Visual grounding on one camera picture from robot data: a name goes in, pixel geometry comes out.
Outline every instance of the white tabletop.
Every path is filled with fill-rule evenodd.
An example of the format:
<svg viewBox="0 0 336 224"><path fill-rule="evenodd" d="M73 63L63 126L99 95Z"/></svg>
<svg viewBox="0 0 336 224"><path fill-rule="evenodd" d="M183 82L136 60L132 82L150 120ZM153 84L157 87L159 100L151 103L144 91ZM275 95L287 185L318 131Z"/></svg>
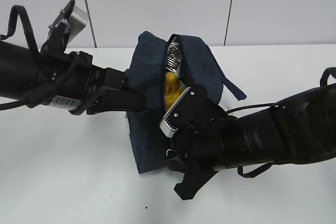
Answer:
<svg viewBox="0 0 336 224"><path fill-rule="evenodd" d="M133 50L83 49L94 64L119 70ZM323 70L336 66L336 45L212 51L248 95L238 102L225 89L226 109L317 87ZM24 107L0 112L0 133L0 223L336 223L336 160L275 166L254 179L222 171L194 200L181 201L173 190L181 174L138 175L123 112Z"/></svg>

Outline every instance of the white wall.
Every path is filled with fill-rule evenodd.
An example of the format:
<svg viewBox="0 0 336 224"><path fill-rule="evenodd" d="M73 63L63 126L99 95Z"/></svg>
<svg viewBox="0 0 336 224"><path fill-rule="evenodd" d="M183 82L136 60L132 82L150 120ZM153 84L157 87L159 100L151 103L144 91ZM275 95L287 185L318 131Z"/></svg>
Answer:
<svg viewBox="0 0 336 224"><path fill-rule="evenodd" d="M38 44L69 0L0 0L0 33L13 4L26 6ZM85 9L83 0L76 0ZM172 33L224 44L230 0L88 0L98 47L134 47L144 30L168 39ZM332 44L335 0L233 0L226 45ZM25 45L21 28L12 42ZM93 47L87 27L69 47Z"/></svg>

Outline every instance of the sticker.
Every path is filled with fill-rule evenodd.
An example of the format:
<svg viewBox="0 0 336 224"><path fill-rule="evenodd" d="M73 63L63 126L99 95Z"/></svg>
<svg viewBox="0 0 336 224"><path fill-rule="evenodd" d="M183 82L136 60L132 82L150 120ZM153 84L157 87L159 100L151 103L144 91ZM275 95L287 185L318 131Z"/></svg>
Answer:
<svg viewBox="0 0 336 224"><path fill-rule="evenodd" d="M81 101L79 100L57 95L51 100L48 106L64 110L76 110L80 106L80 104Z"/></svg>

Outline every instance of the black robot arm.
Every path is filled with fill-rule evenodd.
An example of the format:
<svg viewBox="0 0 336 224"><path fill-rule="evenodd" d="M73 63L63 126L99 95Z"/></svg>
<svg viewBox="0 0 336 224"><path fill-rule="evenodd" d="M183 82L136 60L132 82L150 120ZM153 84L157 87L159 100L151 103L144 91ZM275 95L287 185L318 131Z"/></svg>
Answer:
<svg viewBox="0 0 336 224"><path fill-rule="evenodd" d="M87 15L71 0L52 25L41 51L23 6L13 6L7 35L16 29L17 17L23 24L28 49L0 41L0 96L18 100L1 104L0 110L39 104L54 106L80 115L104 111L141 111L145 97L127 85L124 72L102 69L92 64L85 52L64 53L68 43L82 30Z"/></svg>
<svg viewBox="0 0 336 224"><path fill-rule="evenodd" d="M296 94L268 109L236 118L207 99L206 89L194 85L185 90L161 122L171 138L166 163L184 173L175 191L192 199L219 170L237 168L253 178L272 165L311 164L336 157L336 68L328 68L321 87ZM250 173L243 167L263 164Z"/></svg>

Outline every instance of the yellow rubber duck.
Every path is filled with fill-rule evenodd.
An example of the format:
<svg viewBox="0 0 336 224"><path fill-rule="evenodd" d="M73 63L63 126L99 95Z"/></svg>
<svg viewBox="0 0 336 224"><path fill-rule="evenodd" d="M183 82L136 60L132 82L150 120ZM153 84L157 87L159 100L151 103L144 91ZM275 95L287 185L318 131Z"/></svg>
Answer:
<svg viewBox="0 0 336 224"><path fill-rule="evenodd" d="M164 85L164 106L166 111L173 105L183 90L175 73L167 72Z"/></svg>

